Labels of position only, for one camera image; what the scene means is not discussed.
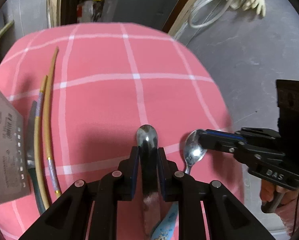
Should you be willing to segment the person's right hand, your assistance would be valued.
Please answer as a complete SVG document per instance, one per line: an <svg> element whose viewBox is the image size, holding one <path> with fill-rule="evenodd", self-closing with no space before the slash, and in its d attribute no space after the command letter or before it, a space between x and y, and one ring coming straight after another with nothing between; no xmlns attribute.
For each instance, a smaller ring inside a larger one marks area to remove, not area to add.
<svg viewBox="0 0 299 240"><path fill-rule="evenodd" d="M262 180L260 198L263 213L274 213L276 208L289 204L298 198L299 188L289 190L273 183Z"/></svg>

